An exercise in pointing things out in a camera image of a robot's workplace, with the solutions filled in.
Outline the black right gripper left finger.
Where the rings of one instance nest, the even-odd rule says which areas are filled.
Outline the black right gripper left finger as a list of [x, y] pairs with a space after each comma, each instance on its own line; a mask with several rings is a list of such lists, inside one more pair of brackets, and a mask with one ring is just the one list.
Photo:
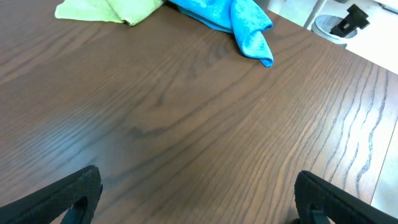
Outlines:
[[100, 171], [90, 165], [1, 207], [1, 223], [51, 223], [64, 214], [62, 223], [90, 224], [102, 190]]

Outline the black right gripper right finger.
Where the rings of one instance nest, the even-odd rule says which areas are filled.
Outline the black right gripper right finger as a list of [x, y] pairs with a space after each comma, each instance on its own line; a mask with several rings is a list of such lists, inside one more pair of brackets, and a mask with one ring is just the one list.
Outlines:
[[307, 170], [299, 172], [294, 194], [298, 211], [294, 223], [397, 224], [396, 218]]

